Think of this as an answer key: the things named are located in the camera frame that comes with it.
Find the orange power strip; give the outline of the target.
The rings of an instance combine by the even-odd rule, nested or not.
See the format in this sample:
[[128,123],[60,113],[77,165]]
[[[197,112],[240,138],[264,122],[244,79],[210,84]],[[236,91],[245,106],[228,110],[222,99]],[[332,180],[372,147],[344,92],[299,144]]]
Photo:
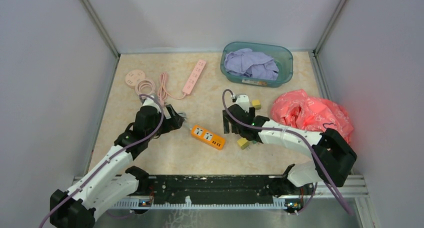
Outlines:
[[199,141],[218,151],[224,149],[226,139],[198,123],[191,122],[187,117],[183,117],[183,126],[188,129],[189,136],[196,141]]

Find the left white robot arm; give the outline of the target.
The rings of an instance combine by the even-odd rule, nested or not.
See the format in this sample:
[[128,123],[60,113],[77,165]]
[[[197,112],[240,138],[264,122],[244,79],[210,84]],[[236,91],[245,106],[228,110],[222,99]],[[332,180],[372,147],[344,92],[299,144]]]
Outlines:
[[50,197],[44,218],[56,228],[92,228],[115,203],[131,194],[151,190],[149,174],[130,164],[148,148],[150,140],[180,129],[185,118],[172,105],[144,105],[114,141],[103,159],[67,190]]

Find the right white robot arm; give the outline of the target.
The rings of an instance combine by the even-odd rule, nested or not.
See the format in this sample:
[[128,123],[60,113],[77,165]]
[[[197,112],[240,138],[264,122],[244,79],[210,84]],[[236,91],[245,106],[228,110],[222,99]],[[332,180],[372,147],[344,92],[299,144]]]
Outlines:
[[256,115],[253,107],[245,111],[238,104],[223,109],[222,118],[226,134],[238,134],[249,142],[282,146],[310,158],[286,169],[281,187],[287,194],[320,181],[343,187],[358,157],[342,135],[330,127],[324,131],[301,130]]

